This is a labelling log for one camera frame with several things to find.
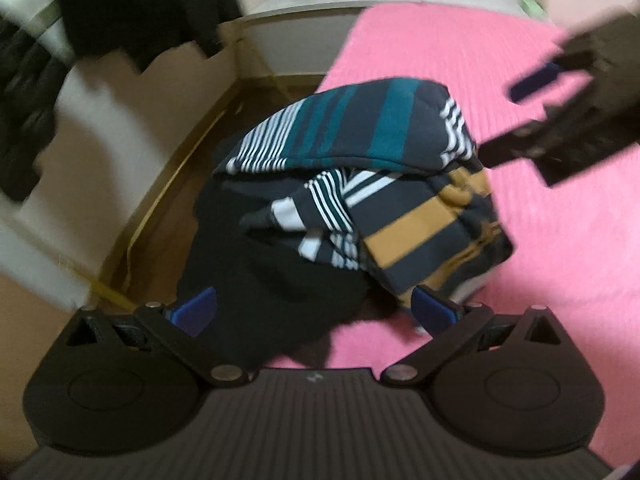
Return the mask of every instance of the black garment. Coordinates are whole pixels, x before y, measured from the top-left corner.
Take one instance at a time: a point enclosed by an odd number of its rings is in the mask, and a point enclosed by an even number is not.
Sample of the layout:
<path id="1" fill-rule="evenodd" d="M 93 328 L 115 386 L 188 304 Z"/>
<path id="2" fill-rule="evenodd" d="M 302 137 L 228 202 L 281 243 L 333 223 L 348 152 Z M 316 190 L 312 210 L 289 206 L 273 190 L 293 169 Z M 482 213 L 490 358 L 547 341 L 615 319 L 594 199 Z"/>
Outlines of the black garment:
<path id="1" fill-rule="evenodd" d="M 22 202 L 40 180 L 39 152 L 56 131 L 54 104 L 68 68 L 0 14 L 0 189 Z"/>
<path id="2" fill-rule="evenodd" d="M 123 49 L 145 70 L 162 52 L 195 41 L 207 56 L 223 44 L 218 25 L 240 17 L 236 0 L 58 0 L 76 57 Z"/>
<path id="3" fill-rule="evenodd" d="M 248 369 L 353 319 L 369 290 L 364 272 L 314 264 L 270 234 L 243 233 L 242 215 L 266 203 L 210 179 L 198 197 L 199 228 L 178 284 L 179 303 L 215 287 L 218 311 L 198 339 Z"/>

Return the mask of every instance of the teal stripe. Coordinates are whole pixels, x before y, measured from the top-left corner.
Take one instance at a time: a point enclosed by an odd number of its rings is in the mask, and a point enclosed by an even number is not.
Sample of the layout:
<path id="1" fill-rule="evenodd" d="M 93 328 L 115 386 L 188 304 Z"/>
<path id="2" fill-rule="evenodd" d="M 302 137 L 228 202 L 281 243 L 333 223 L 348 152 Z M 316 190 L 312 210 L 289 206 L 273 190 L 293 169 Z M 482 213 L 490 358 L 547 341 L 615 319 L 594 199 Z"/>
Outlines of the teal stripe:
<path id="1" fill-rule="evenodd" d="M 282 158 L 286 158 L 291 155 L 291 149 L 298 138 L 298 132 L 300 130 L 300 125 L 305 121 L 306 114 L 309 110 L 309 107 L 312 106 L 314 102 L 314 96 L 307 97 L 305 102 L 302 103 L 300 110 L 296 114 L 296 118 L 291 125 L 291 129 L 287 134 L 287 142 L 285 142 L 284 148 L 282 149 Z"/>
<path id="2" fill-rule="evenodd" d="M 316 96 L 316 107 L 311 113 L 306 132 L 304 132 L 304 138 L 302 139 L 302 145 L 294 156 L 304 157 L 309 155 L 312 146 L 316 142 L 316 135 L 318 134 L 320 123 L 322 123 L 322 119 L 324 118 L 326 107 L 335 93 L 336 90 L 329 90 Z"/>
<path id="3" fill-rule="evenodd" d="M 369 158 L 402 160 L 404 140 L 414 110 L 415 91 L 421 83 L 408 78 L 391 82 L 367 152 Z"/>
<path id="4" fill-rule="evenodd" d="M 324 133 L 324 140 L 322 144 L 320 144 L 320 148 L 318 149 L 318 156 L 326 156 L 331 147 L 334 145 L 335 136 L 338 134 L 340 130 L 340 124 L 342 123 L 342 117 L 344 116 L 344 112 L 347 109 L 347 105 L 351 98 L 356 93 L 358 89 L 358 85 L 350 85 L 344 89 L 344 93 L 340 100 L 335 105 L 334 111 L 331 114 L 331 118 L 326 126 L 326 131 Z"/>

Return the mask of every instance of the wooden floor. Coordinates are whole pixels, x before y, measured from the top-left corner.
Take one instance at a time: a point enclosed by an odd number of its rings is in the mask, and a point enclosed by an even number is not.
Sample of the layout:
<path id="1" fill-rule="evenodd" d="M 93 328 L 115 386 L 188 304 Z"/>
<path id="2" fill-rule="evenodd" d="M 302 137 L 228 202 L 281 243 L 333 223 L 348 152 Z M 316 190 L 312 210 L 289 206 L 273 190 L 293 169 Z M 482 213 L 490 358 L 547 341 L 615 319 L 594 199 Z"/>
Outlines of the wooden floor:
<path id="1" fill-rule="evenodd" d="M 315 88 L 289 88 L 295 99 L 312 94 Z M 171 303 L 184 268 L 197 224 L 192 216 L 193 203 L 212 170 L 210 154 L 225 137 L 243 128 L 251 128 L 287 103 L 274 89 L 244 90 L 227 108 L 227 113 L 214 127 L 183 168 L 162 201 L 145 235 L 134 248 L 132 280 L 127 296 L 137 304 L 149 301 Z M 112 286 L 119 288 L 126 274 L 120 264 Z M 113 310 L 103 304 L 107 310 Z"/>

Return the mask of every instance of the pink blanket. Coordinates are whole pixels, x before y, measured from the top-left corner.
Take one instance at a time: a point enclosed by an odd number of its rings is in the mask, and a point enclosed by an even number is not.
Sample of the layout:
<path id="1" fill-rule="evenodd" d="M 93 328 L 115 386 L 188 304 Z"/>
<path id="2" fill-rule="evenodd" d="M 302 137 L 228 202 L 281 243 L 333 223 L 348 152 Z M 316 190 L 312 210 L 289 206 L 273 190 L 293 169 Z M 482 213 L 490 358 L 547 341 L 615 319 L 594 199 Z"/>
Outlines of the pink blanket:
<path id="1" fill-rule="evenodd" d="M 449 87 L 478 142 L 542 115 L 581 76 L 524 105 L 507 84 L 555 51 L 562 31 L 483 10 L 426 4 L 373 7 L 360 17 L 320 90 L 391 76 Z M 593 449 L 613 465 L 640 458 L 640 150 L 632 149 L 557 189 L 519 161 L 490 172 L 516 253 L 478 299 L 497 312 L 550 306 L 606 391 Z M 334 333 L 331 367 L 375 373 L 426 341 L 403 317 Z M 276 365 L 294 367 L 279 360 Z"/>

